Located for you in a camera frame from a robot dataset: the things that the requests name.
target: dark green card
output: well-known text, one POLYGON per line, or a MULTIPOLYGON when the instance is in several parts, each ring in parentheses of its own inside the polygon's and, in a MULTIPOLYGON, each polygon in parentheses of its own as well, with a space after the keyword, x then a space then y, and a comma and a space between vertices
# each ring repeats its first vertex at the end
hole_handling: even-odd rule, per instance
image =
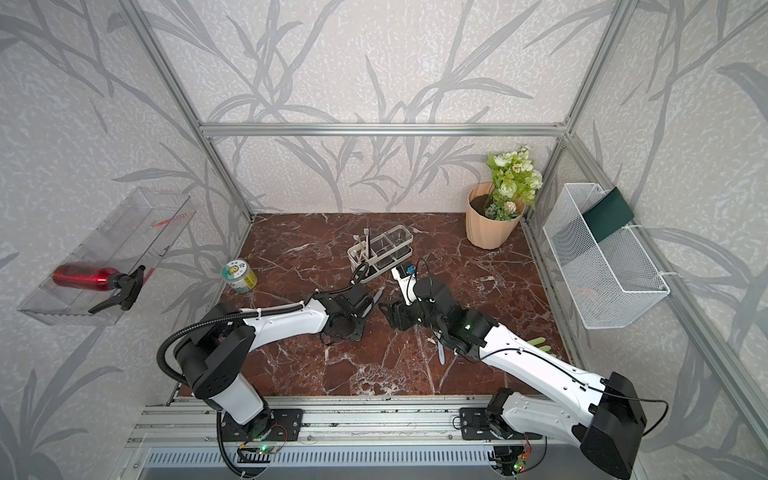
POLYGON ((603 200, 584 212, 584 221, 600 243, 634 218, 632 209, 624 201, 618 188, 614 188, 603 200))

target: soil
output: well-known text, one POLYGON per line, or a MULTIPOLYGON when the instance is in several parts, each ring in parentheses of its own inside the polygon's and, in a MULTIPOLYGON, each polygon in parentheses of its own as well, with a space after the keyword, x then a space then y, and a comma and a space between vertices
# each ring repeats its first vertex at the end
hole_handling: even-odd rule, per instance
POLYGON ((479 197, 473 198, 469 202, 469 206, 472 207, 475 212, 481 214, 483 217, 485 216, 485 202, 488 200, 488 194, 481 195, 479 197))

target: black cable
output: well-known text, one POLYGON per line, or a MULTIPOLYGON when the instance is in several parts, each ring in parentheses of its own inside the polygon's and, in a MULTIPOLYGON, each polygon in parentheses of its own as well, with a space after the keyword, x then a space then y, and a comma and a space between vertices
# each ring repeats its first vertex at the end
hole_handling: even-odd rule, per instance
POLYGON ((525 349, 520 349, 520 348, 498 349, 498 350, 496 350, 494 352, 490 352, 489 354, 480 357, 480 360, 477 360, 476 362, 473 362, 473 363, 481 362, 482 360, 487 359, 489 356, 495 355, 496 353, 511 352, 511 351, 520 352, 520 353, 528 353, 530 355, 533 355, 537 359, 540 359, 540 360, 543 360, 546 363, 549 363, 551 366, 553 366, 556 369, 560 370, 565 375, 571 377, 571 379, 574 382, 578 383, 579 385, 586 386, 587 388, 589 388, 590 390, 594 390, 595 392, 603 393, 605 395, 612 396, 612 397, 615 397, 617 399, 623 399, 623 400, 635 400, 637 402, 646 402, 646 403, 663 403, 664 404, 664 413, 661 414, 661 417, 659 417, 659 419, 656 421, 656 423, 654 423, 648 430, 643 432, 643 437, 648 435, 649 433, 651 433, 653 431, 653 429, 658 427, 659 424, 662 422, 662 420, 664 420, 667 417, 667 413, 669 412, 669 409, 670 409, 670 404, 669 404, 669 402, 667 400, 663 400, 663 399, 639 399, 639 398, 629 397, 629 396, 624 396, 624 395, 616 395, 615 393, 609 393, 609 392, 605 392, 605 391, 600 390, 600 389, 596 389, 593 386, 587 385, 585 382, 582 382, 581 380, 577 379, 576 377, 571 375, 568 371, 566 371, 565 369, 561 368, 559 365, 556 365, 554 362, 550 362, 549 360, 547 360, 543 356, 536 355, 535 353, 530 352, 530 351, 525 350, 525 349))
POLYGON ((608 395, 608 396, 613 396, 613 397, 616 397, 617 399, 624 399, 624 400, 637 400, 638 402, 648 402, 648 403, 663 403, 663 404, 664 404, 664 413, 662 413, 662 414, 661 414, 661 417, 659 417, 659 419, 656 421, 656 423, 654 423, 654 424, 653 424, 653 426, 651 426, 651 427, 650 427, 648 430, 646 430, 645 432, 643 432, 643 437, 644 437, 644 436, 646 436, 646 435, 648 435, 649 433, 651 433, 651 431, 653 431, 653 429, 655 429, 656 427, 658 427, 658 426, 659 426, 659 424, 661 423, 661 421, 662 421, 662 420, 664 420, 664 417, 666 417, 666 416, 667 416, 667 412, 669 412, 669 409, 670 409, 670 403, 669 403, 667 400, 662 400, 662 399, 655 399, 655 400, 650 400, 650 399, 635 399, 635 398, 632 398, 632 397, 628 397, 628 396, 623 396, 623 395, 615 395, 614 393, 603 392, 602 390, 598 390, 598 389, 596 389, 596 388, 594 388, 594 387, 589 387, 589 389, 590 389, 590 390, 594 390, 595 392, 600 392, 600 393, 602 393, 602 394, 604 394, 604 395, 608 395))
POLYGON ((265 470, 265 468, 263 468, 261 472, 255 475, 246 475, 245 470, 236 467, 235 464, 232 463, 230 456, 227 455, 227 450, 224 449, 224 442, 221 439, 221 412, 216 412, 216 442, 219 444, 219 453, 221 454, 221 459, 224 461, 224 464, 227 466, 230 472, 234 473, 238 477, 256 478, 257 476, 261 475, 261 472, 265 470))
POLYGON ((176 380, 182 385, 190 386, 189 383, 187 383, 187 379, 184 378, 184 375, 174 370, 173 367, 168 365, 168 362, 165 361, 165 353, 168 350, 168 347, 170 347, 173 344, 173 342, 175 342, 182 336, 187 335, 190 332, 193 332, 197 329, 204 328, 206 326, 217 325, 219 323, 233 322, 234 320, 254 318, 258 316, 282 315, 284 313, 298 312, 302 308, 304 308, 304 305, 302 303, 298 303, 294 306, 286 306, 283 308, 273 308, 271 310, 261 310, 261 313, 256 311, 230 313, 228 315, 220 316, 215 319, 210 319, 204 322, 194 323, 192 325, 185 326, 183 329, 171 333, 171 335, 160 344, 160 348, 157 349, 157 355, 155 357, 155 359, 157 360, 157 366, 160 367, 160 370, 164 374, 168 375, 172 379, 176 380))

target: wallpaper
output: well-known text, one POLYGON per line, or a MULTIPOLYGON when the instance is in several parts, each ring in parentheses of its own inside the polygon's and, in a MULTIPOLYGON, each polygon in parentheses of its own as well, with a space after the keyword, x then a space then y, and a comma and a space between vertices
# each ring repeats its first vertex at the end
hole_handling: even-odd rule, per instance
MULTIPOLYGON (((614 8, 595 2, 142 0, 206 122, 558 122, 614 8)), ((550 138, 233 137, 253 212, 453 212, 489 151, 550 138)))
POLYGON ((247 231, 118 7, 0 4, 0 478, 107 478, 172 382, 160 338, 217 299, 247 231), (134 308, 110 327, 16 310, 136 187, 197 208, 134 308))
POLYGON ((563 120, 614 2, 141 5, 206 122, 511 123, 563 120))
MULTIPOLYGON (((768 391, 768 2, 662 6, 634 11, 577 133, 768 391)), ((584 181, 568 156, 535 214, 555 275, 540 229, 565 181, 584 181)), ((558 290, 569 298, 561 280, 558 290)), ((649 478, 768 478, 765 455, 666 302, 605 331, 587 331, 566 307, 590 368, 673 401, 641 445, 649 478)))
POLYGON ((635 12, 578 134, 768 394, 766 51, 765 0, 635 12))
POLYGON ((462 212, 490 181, 488 152, 553 137, 222 137, 217 148, 254 212, 462 212))
MULTIPOLYGON (((635 472, 642 474, 637 477, 768 478, 768 458, 666 300, 623 329, 584 328, 542 227, 563 185, 585 181, 573 157, 564 154, 538 196, 531 227, 566 315, 567 331, 561 333, 576 340, 584 366, 603 376, 619 372, 633 382, 641 398, 666 399, 671 404, 667 419, 641 443, 635 472)), ((650 426, 664 407, 644 403, 643 409, 650 426)))

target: acrylic box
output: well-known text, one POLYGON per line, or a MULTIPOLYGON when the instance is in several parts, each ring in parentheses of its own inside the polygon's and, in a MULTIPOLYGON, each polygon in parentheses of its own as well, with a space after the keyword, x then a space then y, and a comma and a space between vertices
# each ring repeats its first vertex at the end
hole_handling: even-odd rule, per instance
MULTIPOLYGON (((90 263, 122 273, 144 265, 144 282, 148 282, 144 288, 153 288, 154 269, 194 214, 189 195, 137 188, 61 264, 90 263)), ((49 325, 114 325, 124 313, 119 306, 95 314, 88 312, 113 294, 59 286, 48 275, 18 309, 49 325)))

